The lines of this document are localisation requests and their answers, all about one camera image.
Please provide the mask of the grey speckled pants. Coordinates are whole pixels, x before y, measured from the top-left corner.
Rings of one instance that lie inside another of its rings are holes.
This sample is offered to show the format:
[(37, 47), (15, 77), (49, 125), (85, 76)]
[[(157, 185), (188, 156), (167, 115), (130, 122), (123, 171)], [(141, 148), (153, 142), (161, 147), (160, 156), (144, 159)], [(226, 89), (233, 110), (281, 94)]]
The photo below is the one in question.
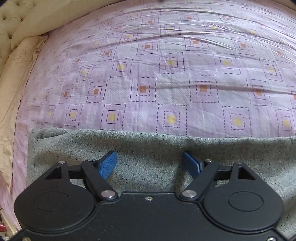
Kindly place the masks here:
[(64, 128), (34, 129), (29, 135), (27, 184), (64, 161), (79, 165), (107, 152), (117, 153), (108, 178), (118, 192), (181, 192), (191, 181), (182, 168), (185, 151), (200, 160), (224, 165), (245, 163), (282, 198), (285, 208), (278, 225), (288, 238), (295, 236), (295, 138), (197, 138), (156, 133)]

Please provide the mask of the pink patterned bed sheet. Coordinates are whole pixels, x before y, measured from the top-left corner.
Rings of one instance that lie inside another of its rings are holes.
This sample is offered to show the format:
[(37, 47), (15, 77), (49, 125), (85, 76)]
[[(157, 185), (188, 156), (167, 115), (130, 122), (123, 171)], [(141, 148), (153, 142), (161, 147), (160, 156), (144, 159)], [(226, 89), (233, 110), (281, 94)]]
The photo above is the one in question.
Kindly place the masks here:
[(34, 128), (202, 138), (295, 135), (295, 4), (117, 1), (44, 33), (16, 116), (11, 188)]

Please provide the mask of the cream duvet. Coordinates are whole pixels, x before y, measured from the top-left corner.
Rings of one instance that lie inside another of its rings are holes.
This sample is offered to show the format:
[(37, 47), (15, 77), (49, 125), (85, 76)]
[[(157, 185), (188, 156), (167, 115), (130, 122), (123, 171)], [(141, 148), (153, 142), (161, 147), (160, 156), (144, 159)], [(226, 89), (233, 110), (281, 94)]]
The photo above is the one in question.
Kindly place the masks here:
[(11, 49), (15, 49), (26, 37), (43, 35), (114, 3), (117, 1), (41, 1), (30, 10), (16, 29), (11, 40)]

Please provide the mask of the cream pillow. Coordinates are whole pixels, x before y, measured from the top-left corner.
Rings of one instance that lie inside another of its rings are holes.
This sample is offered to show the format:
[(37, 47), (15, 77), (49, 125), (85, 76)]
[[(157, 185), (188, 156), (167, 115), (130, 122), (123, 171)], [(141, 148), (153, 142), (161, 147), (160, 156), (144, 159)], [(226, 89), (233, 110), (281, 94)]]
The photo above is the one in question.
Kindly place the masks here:
[(1, 186), (11, 188), (16, 116), (38, 54), (48, 35), (27, 37), (11, 52), (1, 73)]

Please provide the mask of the beige tufted headboard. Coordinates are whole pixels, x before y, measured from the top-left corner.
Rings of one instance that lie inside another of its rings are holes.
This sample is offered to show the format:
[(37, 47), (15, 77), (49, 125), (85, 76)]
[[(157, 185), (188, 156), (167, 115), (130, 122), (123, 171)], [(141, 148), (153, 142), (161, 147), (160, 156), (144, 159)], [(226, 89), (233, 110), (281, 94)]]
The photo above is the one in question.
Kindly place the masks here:
[(12, 52), (11, 40), (15, 31), (38, 3), (39, 1), (10, 0), (1, 6), (1, 69)]

